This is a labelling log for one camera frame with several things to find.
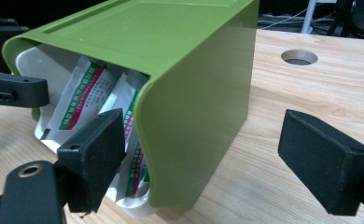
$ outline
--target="green side panel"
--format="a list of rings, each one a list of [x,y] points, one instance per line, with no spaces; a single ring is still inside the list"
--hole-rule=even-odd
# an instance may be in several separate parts
[[[155,207],[190,207],[246,119],[259,0],[109,0],[11,38],[151,76],[135,103]]]

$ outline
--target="light wood tabletop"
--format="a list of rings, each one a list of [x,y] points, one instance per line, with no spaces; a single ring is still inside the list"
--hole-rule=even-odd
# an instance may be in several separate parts
[[[289,49],[306,49],[318,61],[292,65]],[[97,214],[66,213],[68,223],[363,223],[328,215],[279,158],[286,109],[316,116],[364,144],[364,40],[258,31],[246,122],[190,209],[162,208],[129,217],[107,198]],[[29,109],[0,106],[0,194],[7,174],[28,161],[56,161],[34,137]]]

